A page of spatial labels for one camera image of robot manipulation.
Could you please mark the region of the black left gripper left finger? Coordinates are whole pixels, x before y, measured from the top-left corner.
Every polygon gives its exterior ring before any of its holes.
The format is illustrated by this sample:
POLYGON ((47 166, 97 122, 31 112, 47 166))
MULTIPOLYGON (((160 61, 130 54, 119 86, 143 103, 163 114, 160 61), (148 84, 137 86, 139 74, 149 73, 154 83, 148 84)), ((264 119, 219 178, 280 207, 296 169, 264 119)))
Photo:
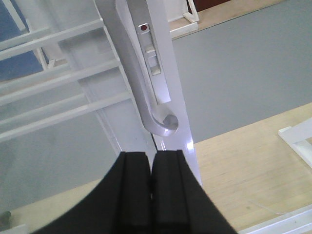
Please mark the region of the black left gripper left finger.
POLYGON ((38 234, 151 233, 150 165, 144 152, 121 152, 100 183, 38 234))

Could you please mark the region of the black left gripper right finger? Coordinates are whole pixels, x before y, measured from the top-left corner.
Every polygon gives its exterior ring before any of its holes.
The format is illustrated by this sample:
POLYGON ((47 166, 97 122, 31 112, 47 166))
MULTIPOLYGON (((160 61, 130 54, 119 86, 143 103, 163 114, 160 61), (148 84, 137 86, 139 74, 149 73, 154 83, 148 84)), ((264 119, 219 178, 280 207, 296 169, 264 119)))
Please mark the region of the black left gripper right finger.
POLYGON ((235 234, 206 195, 181 150, 158 151, 152 167, 155 234, 235 234))

